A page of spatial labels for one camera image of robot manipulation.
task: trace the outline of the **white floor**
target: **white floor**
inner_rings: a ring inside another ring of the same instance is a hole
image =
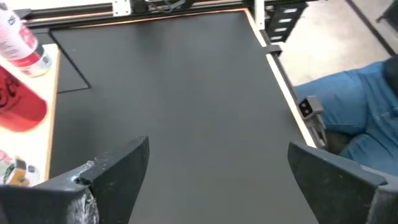
[[[14,9],[95,4],[110,0],[5,0]],[[282,64],[294,85],[363,67],[389,56],[345,0],[309,2],[292,35],[281,43]]]

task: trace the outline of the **metal bracket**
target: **metal bracket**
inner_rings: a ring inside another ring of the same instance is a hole
[[[264,0],[254,0],[254,20],[259,30],[266,28],[266,7]]]
[[[326,126],[323,122],[321,114],[323,113],[323,106],[315,96],[308,96],[298,104],[298,110],[304,121],[307,123],[308,130],[315,138],[317,147],[326,148]]]
[[[113,0],[113,16],[128,16],[131,14],[130,0]]]

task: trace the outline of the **black clamp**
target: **black clamp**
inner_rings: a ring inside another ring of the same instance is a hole
[[[15,12],[15,14],[17,14],[17,16],[20,19],[27,19],[30,16],[30,14],[32,13],[32,10],[31,9],[17,9],[17,10],[14,10],[14,12]]]
[[[264,47],[266,54],[276,54],[278,57],[282,53],[282,49],[279,45],[271,44]]]

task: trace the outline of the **black corner bracket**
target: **black corner bracket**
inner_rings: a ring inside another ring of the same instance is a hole
[[[266,54],[276,54],[278,57],[282,53],[282,49],[279,45],[271,44],[264,47]]]

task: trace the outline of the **white can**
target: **white can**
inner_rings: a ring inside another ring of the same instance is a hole
[[[36,36],[1,1],[0,55],[30,77],[45,74],[52,64]]]

